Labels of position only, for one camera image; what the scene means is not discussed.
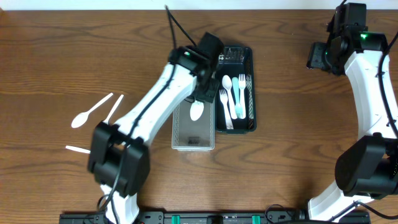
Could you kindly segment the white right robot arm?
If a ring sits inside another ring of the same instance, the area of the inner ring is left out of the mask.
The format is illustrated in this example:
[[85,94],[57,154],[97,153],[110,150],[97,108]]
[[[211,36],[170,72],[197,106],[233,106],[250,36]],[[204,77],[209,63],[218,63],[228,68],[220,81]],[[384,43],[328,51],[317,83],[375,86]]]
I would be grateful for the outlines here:
[[309,68],[346,75],[358,140],[338,158],[335,179],[308,201],[310,220],[338,222],[359,205],[397,194],[397,102],[389,75],[392,44],[381,33],[348,31],[315,42]]

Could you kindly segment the white plastic spoon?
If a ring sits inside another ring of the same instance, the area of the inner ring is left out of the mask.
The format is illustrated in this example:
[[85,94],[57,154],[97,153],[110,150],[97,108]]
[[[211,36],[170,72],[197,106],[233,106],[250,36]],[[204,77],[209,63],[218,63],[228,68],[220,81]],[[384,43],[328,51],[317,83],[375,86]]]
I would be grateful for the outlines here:
[[190,118],[192,121],[197,121],[204,110],[204,103],[198,100],[194,100],[190,107]]
[[88,149],[83,149],[80,147],[76,147],[76,146],[65,146],[66,149],[71,150],[71,151],[75,151],[75,152],[80,152],[80,153],[84,153],[84,154],[90,154],[90,150]]
[[111,117],[113,116],[114,112],[117,110],[117,108],[120,105],[120,103],[122,102],[123,98],[124,98],[124,95],[119,96],[119,98],[117,99],[117,101],[115,102],[113,107],[111,108],[110,112],[108,113],[107,117],[105,118],[105,120],[103,120],[104,123],[109,124]]
[[234,104],[233,96],[232,96],[232,93],[231,93],[232,81],[231,81],[229,76],[227,76],[227,75],[223,76],[223,78],[222,78],[222,86],[227,91],[227,94],[228,94],[228,103],[229,103],[229,110],[230,110],[231,119],[237,119],[238,117],[237,117],[237,114],[236,114],[235,104]]
[[79,128],[80,126],[83,126],[86,121],[88,120],[89,115],[97,109],[99,106],[101,106],[103,103],[105,103],[108,99],[110,99],[114,93],[109,93],[106,95],[104,98],[99,100],[94,106],[92,106],[88,111],[79,113],[76,115],[76,117],[72,120],[71,127],[72,128]]

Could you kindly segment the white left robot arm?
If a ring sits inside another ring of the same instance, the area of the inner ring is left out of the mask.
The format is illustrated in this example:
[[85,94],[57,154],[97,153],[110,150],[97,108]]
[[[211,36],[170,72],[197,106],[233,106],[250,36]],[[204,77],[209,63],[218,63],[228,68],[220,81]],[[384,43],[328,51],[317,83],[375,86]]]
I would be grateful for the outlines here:
[[213,74],[223,51],[223,46],[173,49],[143,99],[114,124],[102,121],[94,128],[88,171],[104,191],[99,209],[111,223],[136,221],[137,193],[150,171],[150,145],[184,99],[214,100],[218,82]]

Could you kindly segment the white plastic fork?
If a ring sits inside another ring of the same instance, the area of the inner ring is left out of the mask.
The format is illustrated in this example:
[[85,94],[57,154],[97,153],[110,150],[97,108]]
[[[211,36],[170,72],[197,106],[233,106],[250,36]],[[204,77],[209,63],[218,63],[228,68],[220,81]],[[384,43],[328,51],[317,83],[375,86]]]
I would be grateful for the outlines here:
[[245,88],[246,88],[246,76],[245,76],[245,74],[240,74],[239,75],[239,90],[240,90],[240,104],[242,107],[241,119],[246,118],[246,104],[245,104],[245,95],[244,95]]
[[231,120],[231,116],[229,113],[229,109],[228,109],[228,96],[227,96],[226,90],[224,90],[224,89],[220,90],[220,100],[221,100],[221,103],[222,103],[223,109],[224,109],[224,118],[225,118],[225,123],[226,123],[226,129],[234,129],[233,123]]
[[235,104],[235,110],[238,119],[241,119],[243,117],[243,108],[240,104],[240,97],[239,97],[239,79],[237,77],[232,78],[232,84],[233,84],[233,91],[234,91],[234,96],[236,100]]

